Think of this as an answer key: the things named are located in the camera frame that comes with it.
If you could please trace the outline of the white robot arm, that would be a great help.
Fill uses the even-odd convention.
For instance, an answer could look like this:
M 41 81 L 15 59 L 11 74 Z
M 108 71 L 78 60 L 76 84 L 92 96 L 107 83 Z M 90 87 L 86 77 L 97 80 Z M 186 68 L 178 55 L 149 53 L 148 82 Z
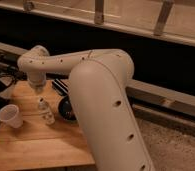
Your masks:
M 123 50 L 96 49 L 52 56 L 35 46 L 18 59 L 40 91 L 48 73 L 68 77 L 68 96 L 98 171 L 155 171 L 127 98 L 134 63 Z

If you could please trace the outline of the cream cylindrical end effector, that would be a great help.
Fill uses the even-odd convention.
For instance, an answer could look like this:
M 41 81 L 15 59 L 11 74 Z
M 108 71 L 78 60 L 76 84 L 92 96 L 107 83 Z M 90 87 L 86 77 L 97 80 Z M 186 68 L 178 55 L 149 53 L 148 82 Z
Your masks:
M 35 91 L 36 94 L 43 92 L 46 85 L 46 74 L 42 72 L 29 72 L 27 74 L 29 86 Z

